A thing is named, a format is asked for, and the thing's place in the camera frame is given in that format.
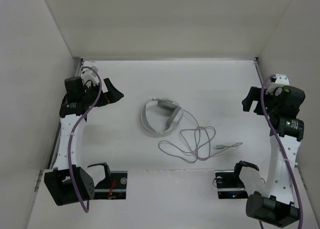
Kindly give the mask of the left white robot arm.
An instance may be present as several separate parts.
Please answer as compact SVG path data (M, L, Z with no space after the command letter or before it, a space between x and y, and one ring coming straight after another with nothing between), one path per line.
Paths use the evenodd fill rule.
M59 110L61 134L52 170L45 173L44 183L57 206L91 200L124 200L127 197L127 171L111 171L106 162L89 165L102 167L95 176L81 165L82 137L88 110L118 102L124 94L109 78L103 82L80 76L65 79L66 94Z

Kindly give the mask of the grey white headphones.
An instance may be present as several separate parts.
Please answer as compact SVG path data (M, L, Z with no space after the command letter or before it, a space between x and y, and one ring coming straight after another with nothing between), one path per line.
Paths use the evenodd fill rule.
M141 107L140 120L149 133L165 135L178 126L184 112L185 110L173 99L153 97Z

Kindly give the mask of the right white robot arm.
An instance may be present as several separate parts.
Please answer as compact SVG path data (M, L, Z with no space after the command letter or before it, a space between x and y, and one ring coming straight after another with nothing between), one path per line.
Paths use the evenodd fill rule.
M268 115L275 129L269 134L271 155L267 180L261 180L257 165L243 160L235 164L231 179L235 185L245 187L248 217L284 228L300 219L290 172L295 168L304 137L305 125L297 115L306 96L303 90L290 85L278 86L271 93L265 89L264 93L261 97L261 89L251 87L242 106L248 112L256 101L254 113Z

